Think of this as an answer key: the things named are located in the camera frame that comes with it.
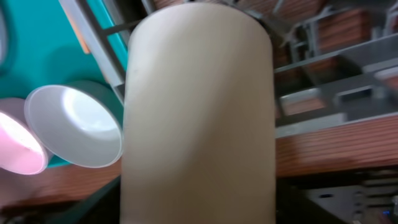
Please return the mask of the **white cup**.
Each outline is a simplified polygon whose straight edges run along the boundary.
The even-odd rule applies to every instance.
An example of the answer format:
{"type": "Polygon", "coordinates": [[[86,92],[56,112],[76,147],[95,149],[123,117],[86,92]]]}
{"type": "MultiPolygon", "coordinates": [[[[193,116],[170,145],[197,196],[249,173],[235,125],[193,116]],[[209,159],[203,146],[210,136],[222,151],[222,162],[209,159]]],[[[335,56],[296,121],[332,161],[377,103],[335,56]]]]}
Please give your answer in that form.
{"type": "Polygon", "coordinates": [[[249,15],[193,2],[134,29],[121,223],[275,223],[271,40],[249,15]]]}

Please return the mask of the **pink bowl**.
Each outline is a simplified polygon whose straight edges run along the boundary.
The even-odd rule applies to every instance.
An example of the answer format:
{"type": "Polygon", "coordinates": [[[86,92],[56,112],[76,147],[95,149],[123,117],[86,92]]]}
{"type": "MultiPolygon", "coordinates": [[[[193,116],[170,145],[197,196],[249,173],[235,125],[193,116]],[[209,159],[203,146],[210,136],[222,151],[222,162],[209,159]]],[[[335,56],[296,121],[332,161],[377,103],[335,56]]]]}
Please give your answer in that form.
{"type": "Polygon", "coordinates": [[[1,168],[22,175],[44,171],[52,158],[25,118],[25,100],[1,99],[1,168]]]}

